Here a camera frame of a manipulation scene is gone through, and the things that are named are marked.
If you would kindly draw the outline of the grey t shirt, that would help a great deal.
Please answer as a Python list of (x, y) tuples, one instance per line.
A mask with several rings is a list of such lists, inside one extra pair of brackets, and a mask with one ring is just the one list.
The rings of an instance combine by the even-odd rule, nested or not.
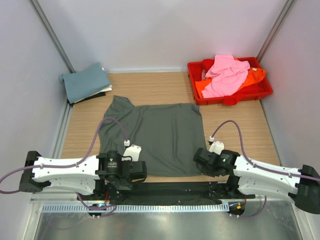
[(123, 96), (114, 96), (99, 130), (101, 153), (125, 154), (124, 134), (141, 147), (139, 160), (148, 175), (192, 177), (200, 175), (193, 157), (206, 148), (203, 119), (193, 103), (134, 106)]

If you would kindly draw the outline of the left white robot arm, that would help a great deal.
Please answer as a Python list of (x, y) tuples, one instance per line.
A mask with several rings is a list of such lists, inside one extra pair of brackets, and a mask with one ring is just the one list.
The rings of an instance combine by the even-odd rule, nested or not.
[(147, 178), (145, 161), (135, 161), (115, 150), (79, 158), (45, 158), (37, 151), (29, 151), (19, 191), (39, 193), (45, 188), (78, 193), (101, 200), (107, 193), (106, 183), (116, 190), (132, 190), (134, 183)]

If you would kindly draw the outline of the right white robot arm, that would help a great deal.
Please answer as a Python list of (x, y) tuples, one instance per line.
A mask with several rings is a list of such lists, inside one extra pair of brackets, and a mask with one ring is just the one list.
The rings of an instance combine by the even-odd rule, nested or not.
[(294, 203), (310, 214), (320, 213), (320, 175), (312, 166), (283, 167), (231, 150), (217, 154), (204, 148), (196, 151), (193, 161), (206, 176), (227, 176), (225, 192), (231, 198), (260, 195)]

